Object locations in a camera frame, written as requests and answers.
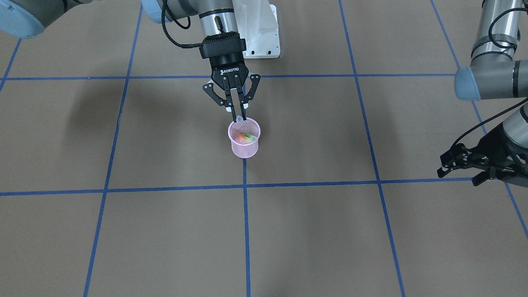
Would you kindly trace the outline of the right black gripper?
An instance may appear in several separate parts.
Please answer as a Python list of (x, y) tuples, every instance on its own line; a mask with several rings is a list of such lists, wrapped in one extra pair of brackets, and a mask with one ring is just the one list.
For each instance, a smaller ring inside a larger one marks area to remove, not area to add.
[[(212, 69), (211, 79), (203, 85), (202, 89), (219, 106), (225, 107), (231, 113), (233, 122), (236, 123), (238, 115), (234, 109), (231, 89), (236, 89), (240, 103), (241, 115), (246, 117), (246, 105), (255, 99), (261, 75), (251, 74), (251, 88), (247, 94), (243, 90), (249, 70), (245, 65), (243, 52), (246, 50), (245, 39), (240, 34), (217, 34), (206, 36), (200, 47), (202, 58), (208, 59)], [(225, 94), (220, 97), (214, 91), (216, 83)]]

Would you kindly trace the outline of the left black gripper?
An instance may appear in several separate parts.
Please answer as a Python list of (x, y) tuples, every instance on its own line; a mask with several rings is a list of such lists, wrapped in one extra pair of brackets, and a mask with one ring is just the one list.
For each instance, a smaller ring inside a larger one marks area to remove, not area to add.
[(528, 149), (510, 139), (503, 124), (488, 132), (480, 139), (477, 146), (468, 148), (464, 144), (455, 144), (440, 156), (441, 167), (437, 170), (439, 178), (445, 177), (454, 170), (481, 169), (475, 153), (490, 160), (490, 166), (472, 177), (473, 186), (479, 186), (487, 180), (496, 180), (498, 167), (508, 167), (518, 174), (527, 173)]

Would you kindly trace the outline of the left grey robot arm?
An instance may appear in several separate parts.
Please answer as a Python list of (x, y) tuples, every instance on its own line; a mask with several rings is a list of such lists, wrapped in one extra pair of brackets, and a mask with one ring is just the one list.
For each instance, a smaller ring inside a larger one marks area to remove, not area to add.
[(519, 22), (527, 11), (526, 0), (485, 0), (472, 47), (470, 65), (455, 74), (454, 90), (460, 100), (522, 98), (506, 109), (503, 122), (466, 147), (458, 137), (441, 155), (439, 178), (455, 170), (475, 168), (474, 186), (487, 180), (527, 187), (528, 155), (528, 62), (515, 60), (520, 43)]

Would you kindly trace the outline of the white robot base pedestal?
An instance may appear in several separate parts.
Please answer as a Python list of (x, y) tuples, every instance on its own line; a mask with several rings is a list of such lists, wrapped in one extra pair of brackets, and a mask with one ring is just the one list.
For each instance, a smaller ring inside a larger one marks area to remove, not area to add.
[(234, 0), (240, 37), (245, 39), (245, 59), (276, 59), (281, 54), (277, 9), (268, 0)]

